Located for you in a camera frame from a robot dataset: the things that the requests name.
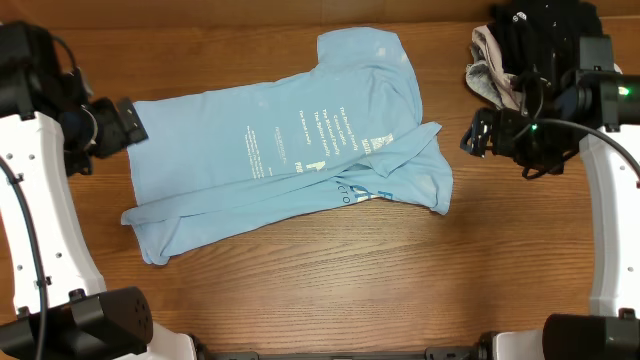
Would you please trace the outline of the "light blue printed t-shirt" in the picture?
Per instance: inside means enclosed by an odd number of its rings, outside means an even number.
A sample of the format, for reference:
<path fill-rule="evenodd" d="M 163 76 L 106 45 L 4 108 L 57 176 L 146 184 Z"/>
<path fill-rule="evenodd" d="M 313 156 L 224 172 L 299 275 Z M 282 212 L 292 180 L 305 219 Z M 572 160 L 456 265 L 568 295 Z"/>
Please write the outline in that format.
<path fill-rule="evenodd" d="M 317 56 L 275 82 L 136 103 L 148 137 L 128 150 L 122 222 L 145 262 L 375 198 L 447 213 L 452 170 L 399 37 L 331 31 Z"/>

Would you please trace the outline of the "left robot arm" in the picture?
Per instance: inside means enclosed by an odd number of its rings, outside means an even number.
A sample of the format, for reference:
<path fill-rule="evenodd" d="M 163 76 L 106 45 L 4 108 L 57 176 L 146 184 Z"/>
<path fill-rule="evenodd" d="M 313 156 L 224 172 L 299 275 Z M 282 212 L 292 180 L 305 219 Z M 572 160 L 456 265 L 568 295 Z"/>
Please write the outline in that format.
<path fill-rule="evenodd" d="M 16 359 L 204 359 L 159 323 L 137 287 L 107 288 L 83 237 L 69 178 L 146 139 L 129 99 L 95 98 L 61 38 L 23 21 L 1 28 L 1 220 L 16 317 L 1 349 Z"/>

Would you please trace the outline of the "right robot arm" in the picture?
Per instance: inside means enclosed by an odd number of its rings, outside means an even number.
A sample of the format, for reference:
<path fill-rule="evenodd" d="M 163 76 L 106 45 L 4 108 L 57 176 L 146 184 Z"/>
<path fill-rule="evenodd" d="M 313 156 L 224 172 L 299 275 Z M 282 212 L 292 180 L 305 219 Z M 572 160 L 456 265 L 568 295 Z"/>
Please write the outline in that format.
<path fill-rule="evenodd" d="M 465 359 L 636 359 L 639 356 L 639 78 L 616 71 L 609 36 L 579 40 L 554 99 L 527 110 L 476 112 L 461 148 L 512 159 L 528 180 L 579 156 L 594 230 L 587 315 L 552 314 L 539 330 L 488 333 Z"/>

